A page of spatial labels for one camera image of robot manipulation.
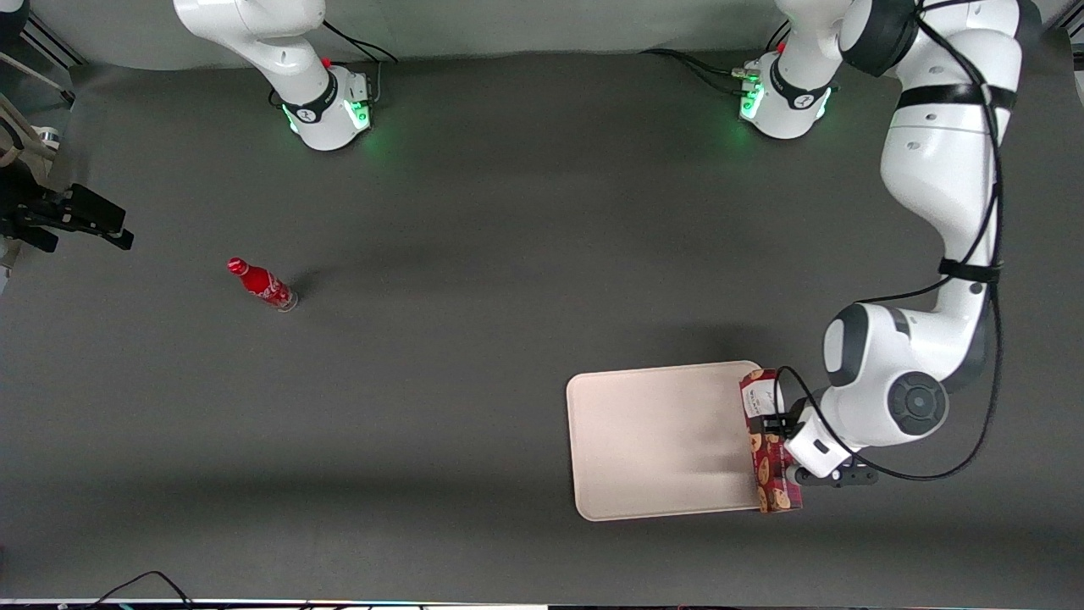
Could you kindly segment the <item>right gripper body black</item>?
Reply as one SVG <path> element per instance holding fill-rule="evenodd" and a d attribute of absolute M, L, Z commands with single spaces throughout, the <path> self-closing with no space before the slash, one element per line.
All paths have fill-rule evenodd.
<path fill-rule="evenodd" d="M 59 237 L 47 231 L 59 228 L 69 204 L 70 191 L 54 191 L 38 184 L 24 165 L 1 169 L 1 225 L 4 238 L 23 241 L 44 254 L 57 250 Z"/>

